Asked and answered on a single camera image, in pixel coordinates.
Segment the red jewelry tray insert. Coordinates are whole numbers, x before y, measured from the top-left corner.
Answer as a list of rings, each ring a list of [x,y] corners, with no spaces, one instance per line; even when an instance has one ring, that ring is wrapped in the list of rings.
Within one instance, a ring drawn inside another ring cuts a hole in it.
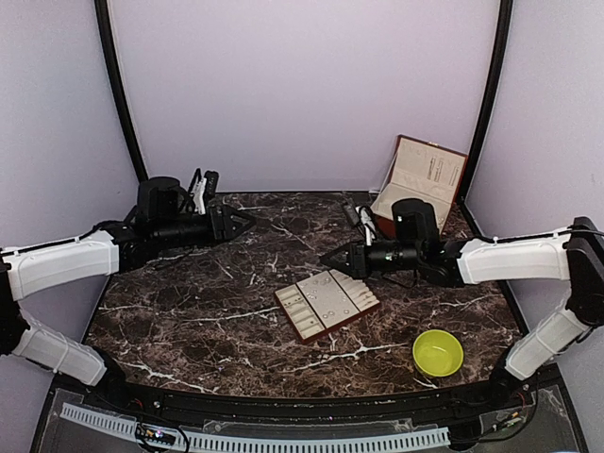
[[[302,344],[310,344],[380,306],[362,280],[336,270],[279,289],[275,297]]]

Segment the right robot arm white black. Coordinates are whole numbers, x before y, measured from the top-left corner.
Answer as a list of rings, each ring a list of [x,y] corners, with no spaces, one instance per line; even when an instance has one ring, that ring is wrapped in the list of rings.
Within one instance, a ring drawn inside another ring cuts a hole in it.
[[[488,408],[504,408],[516,397],[519,383],[579,337],[602,327],[603,234],[589,218],[578,217],[571,226],[528,236],[444,241],[429,203],[402,199],[393,204],[392,214],[393,239],[346,243],[320,261],[355,279],[414,271],[444,288],[528,279],[570,284],[570,294],[559,307],[501,357],[481,390]]]

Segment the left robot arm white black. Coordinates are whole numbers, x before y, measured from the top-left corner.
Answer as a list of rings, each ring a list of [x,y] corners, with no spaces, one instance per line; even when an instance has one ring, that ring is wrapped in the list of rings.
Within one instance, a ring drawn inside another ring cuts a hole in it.
[[[123,221],[103,221],[79,236],[2,251],[2,355],[22,357],[96,387],[97,397],[111,410],[126,411],[133,392],[113,376],[120,368],[98,350],[35,319],[19,303],[72,281],[140,269],[164,251],[214,247],[239,238],[256,220],[213,203],[218,178],[215,171],[196,170],[183,188],[174,177],[151,177],[140,183],[136,204]]]

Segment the red jewelry box open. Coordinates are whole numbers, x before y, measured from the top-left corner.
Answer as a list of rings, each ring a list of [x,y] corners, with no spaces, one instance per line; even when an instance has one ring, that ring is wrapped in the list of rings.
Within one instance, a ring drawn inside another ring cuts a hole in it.
[[[400,199],[418,198],[432,205],[437,227],[442,230],[459,190],[466,162],[464,154],[437,143],[398,136],[393,160],[371,205],[377,225],[392,238],[392,204]]]

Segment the lime green bowl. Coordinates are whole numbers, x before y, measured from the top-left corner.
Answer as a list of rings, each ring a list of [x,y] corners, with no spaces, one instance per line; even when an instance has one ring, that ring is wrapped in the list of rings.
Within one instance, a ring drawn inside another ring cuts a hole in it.
[[[412,357],[415,368],[423,375],[446,378],[461,369],[464,351],[454,335],[441,329],[431,329],[414,340]]]

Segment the left black frame post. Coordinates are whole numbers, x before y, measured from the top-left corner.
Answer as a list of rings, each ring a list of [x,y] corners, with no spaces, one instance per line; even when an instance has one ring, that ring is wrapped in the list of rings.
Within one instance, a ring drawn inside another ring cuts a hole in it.
[[[149,178],[149,174],[143,161],[143,153],[139,146],[129,105],[126,99],[126,90],[124,81],[122,79],[117,47],[114,40],[110,19],[109,2],[106,0],[94,0],[93,4],[109,86],[126,143],[126,151],[137,180],[139,182],[143,182]]]

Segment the black frame post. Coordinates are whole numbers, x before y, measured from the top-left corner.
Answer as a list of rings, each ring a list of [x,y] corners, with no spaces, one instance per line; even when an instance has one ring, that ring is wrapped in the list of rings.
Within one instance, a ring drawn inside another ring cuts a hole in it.
[[[143,153],[139,146],[129,105],[126,99],[126,90],[124,81],[122,79],[117,47],[114,40],[110,19],[109,2],[106,0],[94,0],[93,4],[109,86],[126,143],[126,151],[137,180],[139,182],[143,182],[149,178],[149,174],[143,161]]]
[[[461,186],[457,195],[457,204],[464,204],[468,198],[470,188],[478,169],[478,161],[486,139],[488,127],[491,121],[495,99],[499,87],[499,81],[503,68],[506,48],[509,38],[509,32],[512,22],[513,0],[500,0],[497,22],[495,27],[495,37],[490,59],[488,74],[485,82],[484,92],[478,112],[477,123],[471,145],[469,148],[468,159],[466,162]]]

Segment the right black frame post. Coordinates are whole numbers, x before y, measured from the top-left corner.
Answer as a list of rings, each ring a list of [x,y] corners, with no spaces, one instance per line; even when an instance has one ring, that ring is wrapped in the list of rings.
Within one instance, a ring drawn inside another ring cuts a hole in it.
[[[509,32],[512,22],[513,0],[500,0],[497,22],[495,27],[495,37],[490,59],[488,74],[485,82],[484,92],[478,112],[477,123],[471,145],[469,148],[468,159],[466,162],[461,186],[457,195],[457,204],[464,204],[468,198],[470,188],[478,169],[478,161],[486,139],[488,127],[491,121],[495,99],[499,87],[499,81],[503,68],[506,48],[509,38]]]

